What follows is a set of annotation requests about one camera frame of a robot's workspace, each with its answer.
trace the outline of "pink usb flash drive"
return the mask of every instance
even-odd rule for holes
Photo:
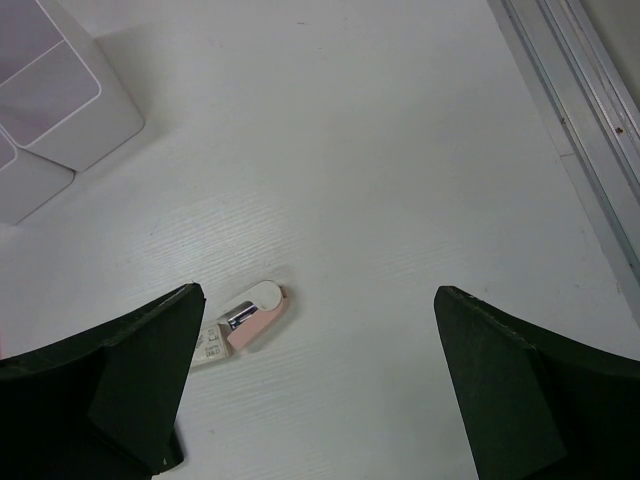
[[[273,325],[287,310],[286,292],[271,281],[260,282],[218,311],[215,323],[200,330],[192,367],[225,360]]]
[[[286,292],[271,281],[260,282],[223,307],[231,333],[227,341],[240,351],[273,325],[287,310]]]

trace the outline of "white table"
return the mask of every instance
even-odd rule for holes
[[[475,478],[432,309],[454,284],[640,358],[484,0],[65,0],[145,130],[0,230],[4,355],[197,281],[293,314],[190,375],[172,479]]]

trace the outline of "white table surface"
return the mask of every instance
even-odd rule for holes
[[[640,358],[640,329],[484,0],[65,0],[147,118],[0,229],[5,356],[185,282],[290,287],[190,375],[171,479],[476,478],[432,301],[454,284]]]

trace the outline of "metal frame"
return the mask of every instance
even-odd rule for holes
[[[579,0],[488,0],[640,322],[640,112]]]

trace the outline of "white container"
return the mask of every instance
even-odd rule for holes
[[[16,148],[0,132],[0,223],[18,223],[72,180],[71,170]]]
[[[55,0],[0,0],[0,127],[83,171],[143,127],[93,38]]]

